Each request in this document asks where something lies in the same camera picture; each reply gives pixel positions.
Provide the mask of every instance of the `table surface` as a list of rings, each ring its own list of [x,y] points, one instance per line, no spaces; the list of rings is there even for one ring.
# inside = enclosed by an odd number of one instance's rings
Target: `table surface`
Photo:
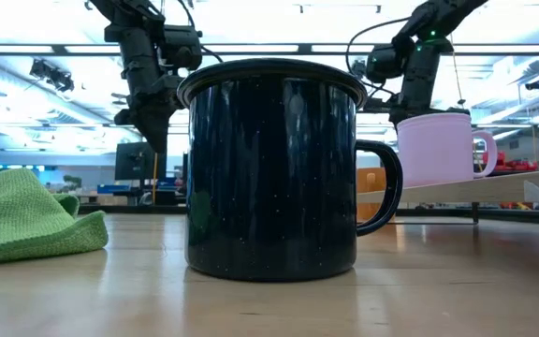
[[[389,225],[344,275],[255,284],[189,270],[184,221],[109,215],[105,250],[0,265],[0,336],[539,336],[539,225]]]

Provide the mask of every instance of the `pink mug handle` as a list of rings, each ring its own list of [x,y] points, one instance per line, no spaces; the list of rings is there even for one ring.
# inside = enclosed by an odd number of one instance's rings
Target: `pink mug handle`
[[[476,172],[473,174],[475,178],[485,178],[496,168],[496,162],[498,160],[498,147],[496,146],[496,140],[488,131],[474,131],[474,138],[480,138],[486,141],[486,152],[488,153],[488,163],[486,168],[482,172]]]

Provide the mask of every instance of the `green cloth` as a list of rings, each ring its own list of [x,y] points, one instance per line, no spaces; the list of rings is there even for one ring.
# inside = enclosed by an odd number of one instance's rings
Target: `green cloth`
[[[77,220],[79,200],[53,195],[28,169],[0,172],[0,262],[101,249],[104,213]]]

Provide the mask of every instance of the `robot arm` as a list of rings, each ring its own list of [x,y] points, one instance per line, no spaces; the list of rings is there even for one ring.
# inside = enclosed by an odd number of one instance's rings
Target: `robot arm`
[[[409,21],[392,38],[370,53],[366,77],[376,83],[403,76],[401,93],[390,121],[431,113],[431,96],[443,52],[453,51],[446,37],[487,0],[429,0],[417,7]]]
[[[118,42],[128,81],[128,109],[114,118],[134,125],[160,154],[168,146],[169,117],[183,109],[176,90],[178,69],[196,70],[202,60],[200,33],[192,26],[164,25],[166,18],[149,0],[91,0],[110,25],[105,41]]]

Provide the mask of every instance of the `ceiling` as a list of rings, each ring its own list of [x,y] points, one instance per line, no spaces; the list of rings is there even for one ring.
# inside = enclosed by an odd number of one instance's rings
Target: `ceiling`
[[[212,43],[346,43],[362,28],[408,16],[417,0],[195,0],[192,14],[202,42]],[[161,0],[153,3],[162,6]],[[185,24],[186,16],[176,1],[164,1],[168,23]],[[96,9],[82,0],[0,0],[0,44],[94,44],[104,43],[108,24]],[[369,32],[357,42],[388,42],[401,25]],[[490,0],[467,18],[454,34],[459,43],[539,43],[539,0]],[[225,61],[253,55],[223,56]],[[286,56],[346,69],[342,56]],[[120,78],[118,57],[38,57],[72,73],[76,89],[57,95],[47,83],[28,75],[34,57],[0,56],[0,136],[8,147],[93,150],[110,152],[118,142],[137,141],[135,129],[106,127],[123,106],[112,94],[128,94]],[[534,57],[444,56],[433,97],[433,106],[448,108],[459,100],[459,87],[475,123],[528,123],[539,115],[539,91],[526,91],[519,79],[533,80],[539,72],[524,76]],[[215,64],[205,57],[201,67]],[[398,92],[401,81],[386,88]],[[387,98],[381,93],[376,97]],[[186,110],[170,122],[170,133],[186,130]],[[499,113],[501,118],[491,117]],[[359,115],[358,123],[385,122],[385,115]],[[47,126],[74,125],[75,127]],[[396,141],[388,127],[360,129],[360,138]],[[181,154],[185,135],[172,135],[169,151]]]

